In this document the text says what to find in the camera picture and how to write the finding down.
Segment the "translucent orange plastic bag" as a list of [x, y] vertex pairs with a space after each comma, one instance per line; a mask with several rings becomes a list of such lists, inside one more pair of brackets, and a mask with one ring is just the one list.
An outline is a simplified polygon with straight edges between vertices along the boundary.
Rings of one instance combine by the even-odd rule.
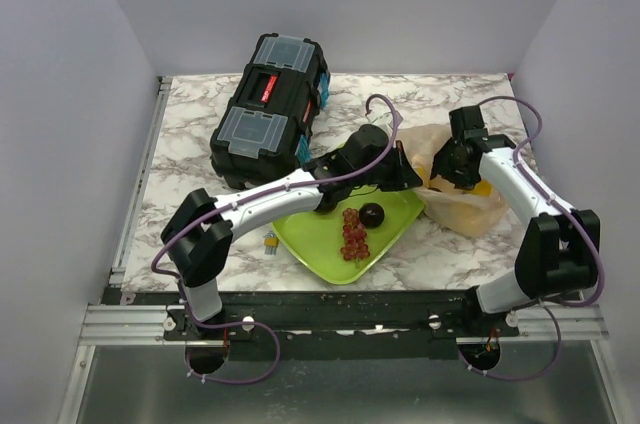
[[397, 135], [413, 168], [421, 166], [427, 184], [414, 188], [425, 205], [425, 214], [437, 224], [466, 237], [477, 238], [491, 231], [510, 209], [492, 186], [489, 196], [463, 193], [441, 177], [430, 178], [436, 153], [451, 137], [444, 124], [426, 124], [400, 129]]

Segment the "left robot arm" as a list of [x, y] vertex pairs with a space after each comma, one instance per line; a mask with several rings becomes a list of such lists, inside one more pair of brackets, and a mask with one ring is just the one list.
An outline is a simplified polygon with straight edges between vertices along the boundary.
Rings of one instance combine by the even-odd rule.
[[276, 181], [218, 197], [189, 193], [161, 232], [160, 251], [177, 268], [191, 310], [188, 328], [201, 339], [220, 331], [217, 277], [231, 245], [248, 232], [293, 214], [332, 211], [363, 186], [395, 192], [422, 185], [401, 141], [365, 124], [342, 146]]

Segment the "fake red grape bunch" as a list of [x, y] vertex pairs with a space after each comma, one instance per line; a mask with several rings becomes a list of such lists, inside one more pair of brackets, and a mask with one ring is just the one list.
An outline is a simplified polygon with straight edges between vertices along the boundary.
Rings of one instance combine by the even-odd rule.
[[363, 261], [370, 256], [367, 243], [367, 232], [361, 223], [359, 213], [354, 208], [347, 208], [342, 212], [343, 245], [340, 249], [345, 261]]

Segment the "dark purple fake plum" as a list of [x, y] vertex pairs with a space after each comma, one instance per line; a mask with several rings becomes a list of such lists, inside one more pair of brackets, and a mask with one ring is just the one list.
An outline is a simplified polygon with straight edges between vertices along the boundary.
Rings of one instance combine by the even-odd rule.
[[378, 203], [365, 203], [358, 211], [358, 218], [364, 228], [376, 229], [383, 224], [385, 220], [385, 211]]

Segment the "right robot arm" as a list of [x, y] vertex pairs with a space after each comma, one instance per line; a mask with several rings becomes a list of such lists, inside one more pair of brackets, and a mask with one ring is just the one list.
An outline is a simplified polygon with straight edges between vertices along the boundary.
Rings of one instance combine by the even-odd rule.
[[462, 328], [480, 336], [494, 327], [496, 314], [586, 289], [600, 293], [599, 217], [559, 198], [520, 159], [519, 146], [490, 134], [480, 106], [451, 111], [449, 122], [451, 137], [434, 158], [432, 176], [464, 191], [487, 181], [526, 227], [513, 269], [467, 292]]

